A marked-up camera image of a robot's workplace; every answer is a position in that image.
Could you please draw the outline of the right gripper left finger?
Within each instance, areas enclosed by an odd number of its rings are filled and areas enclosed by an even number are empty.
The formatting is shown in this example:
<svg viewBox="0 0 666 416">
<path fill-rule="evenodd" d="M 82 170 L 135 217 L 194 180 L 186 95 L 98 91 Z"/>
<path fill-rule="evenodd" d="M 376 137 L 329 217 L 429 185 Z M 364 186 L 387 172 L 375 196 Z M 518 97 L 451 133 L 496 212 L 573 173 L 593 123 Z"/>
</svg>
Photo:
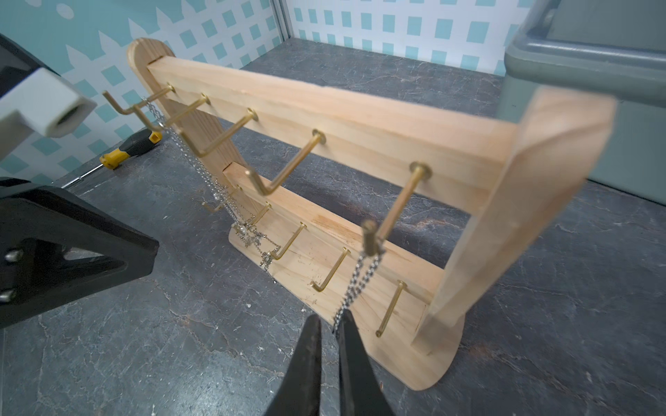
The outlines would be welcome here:
<svg viewBox="0 0 666 416">
<path fill-rule="evenodd" d="M 319 415 L 321 378 L 322 322 L 318 315 L 310 315 L 265 415 Z"/>
</svg>

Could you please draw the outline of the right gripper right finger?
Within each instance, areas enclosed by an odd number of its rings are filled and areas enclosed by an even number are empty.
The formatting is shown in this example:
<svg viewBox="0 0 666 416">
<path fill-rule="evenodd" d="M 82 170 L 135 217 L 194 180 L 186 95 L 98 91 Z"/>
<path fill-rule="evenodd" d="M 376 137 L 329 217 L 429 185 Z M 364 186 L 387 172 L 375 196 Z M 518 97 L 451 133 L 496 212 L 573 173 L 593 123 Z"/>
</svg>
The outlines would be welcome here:
<svg viewBox="0 0 666 416">
<path fill-rule="evenodd" d="M 341 415 L 395 415 L 376 379 L 350 310 L 344 310 L 336 339 L 339 346 Z"/>
</svg>

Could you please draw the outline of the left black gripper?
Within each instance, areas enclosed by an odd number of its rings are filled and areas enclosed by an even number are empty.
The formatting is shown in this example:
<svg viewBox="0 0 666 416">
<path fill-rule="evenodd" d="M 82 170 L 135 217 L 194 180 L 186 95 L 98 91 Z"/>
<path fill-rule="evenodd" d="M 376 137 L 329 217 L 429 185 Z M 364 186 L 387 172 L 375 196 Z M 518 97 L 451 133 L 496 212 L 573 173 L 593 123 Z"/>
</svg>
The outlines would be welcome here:
<svg viewBox="0 0 666 416">
<path fill-rule="evenodd" d="M 1 41 L 1 73 L 0 73 L 0 95 L 5 96 L 18 86 L 22 81 L 38 69 L 48 69 L 56 72 L 34 57 L 23 47 L 12 41 L 7 36 L 2 35 Z"/>
</svg>

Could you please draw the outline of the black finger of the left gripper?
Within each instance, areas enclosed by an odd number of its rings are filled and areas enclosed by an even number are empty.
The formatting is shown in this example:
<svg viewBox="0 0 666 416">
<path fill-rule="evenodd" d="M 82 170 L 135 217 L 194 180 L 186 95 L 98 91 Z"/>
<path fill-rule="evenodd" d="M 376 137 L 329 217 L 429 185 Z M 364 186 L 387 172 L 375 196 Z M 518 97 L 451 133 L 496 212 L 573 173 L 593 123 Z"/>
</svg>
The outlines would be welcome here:
<svg viewBox="0 0 666 416">
<path fill-rule="evenodd" d="M 67 190 L 1 181 L 1 326 L 152 273 L 160 244 Z"/>
</svg>

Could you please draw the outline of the wooden jewelry display stand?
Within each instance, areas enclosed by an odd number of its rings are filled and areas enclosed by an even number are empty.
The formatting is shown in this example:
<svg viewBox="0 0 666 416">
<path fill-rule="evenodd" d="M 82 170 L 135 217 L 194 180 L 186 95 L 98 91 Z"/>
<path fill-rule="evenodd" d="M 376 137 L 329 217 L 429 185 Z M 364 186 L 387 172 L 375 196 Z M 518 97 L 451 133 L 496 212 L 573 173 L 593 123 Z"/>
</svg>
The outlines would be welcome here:
<svg viewBox="0 0 666 416">
<path fill-rule="evenodd" d="M 369 356 L 416 391 L 442 379 L 468 310 L 584 185 L 617 108 L 543 87 L 511 123 L 183 60 L 149 38 L 127 57 L 148 93 L 128 112 L 221 185 L 232 245 L 326 322 L 350 310 Z M 313 156 L 401 187 L 381 225 L 284 187 Z M 470 216 L 444 267 L 389 240 L 416 194 Z"/>
</svg>

